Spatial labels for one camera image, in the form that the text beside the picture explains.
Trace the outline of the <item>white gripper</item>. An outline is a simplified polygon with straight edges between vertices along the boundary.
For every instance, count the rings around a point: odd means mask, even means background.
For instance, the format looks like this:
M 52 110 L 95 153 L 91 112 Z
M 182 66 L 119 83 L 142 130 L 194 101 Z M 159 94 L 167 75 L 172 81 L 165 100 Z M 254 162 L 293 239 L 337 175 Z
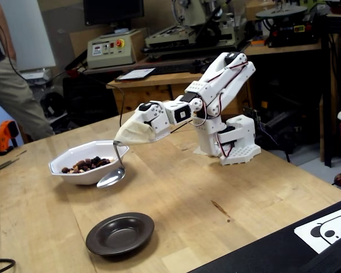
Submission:
M 137 122 L 150 128 L 149 140 L 155 142 L 170 134 L 170 121 L 163 102 L 146 102 L 138 106 L 132 116 Z

